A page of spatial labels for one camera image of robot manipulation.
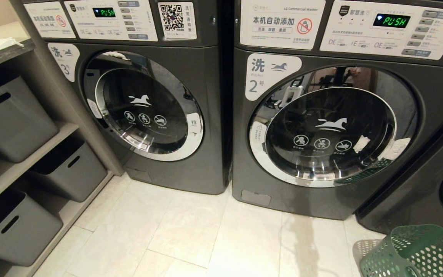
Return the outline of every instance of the qr code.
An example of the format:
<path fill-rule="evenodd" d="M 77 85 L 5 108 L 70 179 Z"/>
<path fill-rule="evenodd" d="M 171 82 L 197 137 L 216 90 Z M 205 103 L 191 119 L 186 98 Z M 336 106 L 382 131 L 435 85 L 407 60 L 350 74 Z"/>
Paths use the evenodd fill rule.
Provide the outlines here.
<path fill-rule="evenodd" d="M 165 30 L 184 30 L 184 16 L 181 5 L 160 5 Z"/>

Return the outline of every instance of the washing machine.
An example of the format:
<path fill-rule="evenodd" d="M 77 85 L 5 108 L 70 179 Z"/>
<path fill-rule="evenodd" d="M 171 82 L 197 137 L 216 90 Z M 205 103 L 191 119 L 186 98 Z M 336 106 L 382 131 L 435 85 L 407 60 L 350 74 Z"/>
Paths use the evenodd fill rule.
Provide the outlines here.
<path fill-rule="evenodd" d="M 357 220 L 381 233 L 401 225 L 443 227 L 443 130 L 392 186 L 357 211 Z"/>
<path fill-rule="evenodd" d="M 31 1 L 56 62 L 132 179 L 226 188 L 216 0 Z"/>
<path fill-rule="evenodd" d="M 234 198 L 346 219 L 443 126 L 443 1 L 236 6 Z"/>

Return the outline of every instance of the gray shelf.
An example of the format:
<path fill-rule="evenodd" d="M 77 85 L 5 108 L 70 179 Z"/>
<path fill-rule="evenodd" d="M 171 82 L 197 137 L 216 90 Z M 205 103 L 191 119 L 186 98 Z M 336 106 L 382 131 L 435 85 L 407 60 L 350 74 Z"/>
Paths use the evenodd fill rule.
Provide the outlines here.
<path fill-rule="evenodd" d="M 0 50 L 0 64 L 35 49 L 35 44 L 30 38 L 27 38 L 20 43 L 23 44 L 23 47 L 19 45 L 12 45 Z"/>
<path fill-rule="evenodd" d="M 78 125 L 72 123 L 56 122 L 56 125 L 59 128 L 59 133 L 21 163 L 14 164 L 0 160 L 0 194 L 40 160 L 40 158 L 49 153 L 56 145 L 78 129 Z"/>
<path fill-rule="evenodd" d="M 44 206 L 52 214 L 58 216 L 63 221 L 63 227 L 59 230 L 57 235 L 53 238 L 40 254 L 39 258 L 29 267 L 12 265 L 6 261 L 0 260 L 0 277 L 32 277 L 38 270 L 40 265 L 45 261 L 47 256 L 51 254 L 51 251 L 56 247 L 59 241 L 64 237 L 66 232 L 73 226 L 78 217 L 84 212 L 84 210 L 90 205 L 94 198 L 102 191 L 109 180 L 113 177 L 113 173 L 108 171 L 106 177 L 95 188 L 90 196 L 84 202 L 74 202 L 67 200 L 59 196 L 46 193 L 44 191 L 33 191 L 30 193 L 38 203 Z"/>

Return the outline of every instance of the white tile floor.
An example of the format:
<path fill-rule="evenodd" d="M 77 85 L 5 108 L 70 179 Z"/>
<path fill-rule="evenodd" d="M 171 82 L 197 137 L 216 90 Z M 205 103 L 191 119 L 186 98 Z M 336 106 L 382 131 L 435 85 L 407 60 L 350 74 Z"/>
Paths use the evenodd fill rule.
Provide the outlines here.
<path fill-rule="evenodd" d="M 359 277 L 346 221 L 113 177 L 35 277 Z"/>

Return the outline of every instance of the green laundry basket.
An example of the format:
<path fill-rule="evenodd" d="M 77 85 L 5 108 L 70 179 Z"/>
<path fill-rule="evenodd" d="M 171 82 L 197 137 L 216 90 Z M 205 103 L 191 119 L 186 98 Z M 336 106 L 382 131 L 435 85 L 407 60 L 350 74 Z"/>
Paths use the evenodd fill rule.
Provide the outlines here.
<path fill-rule="evenodd" d="M 360 261 L 364 277 L 443 277 L 443 228 L 394 228 Z"/>

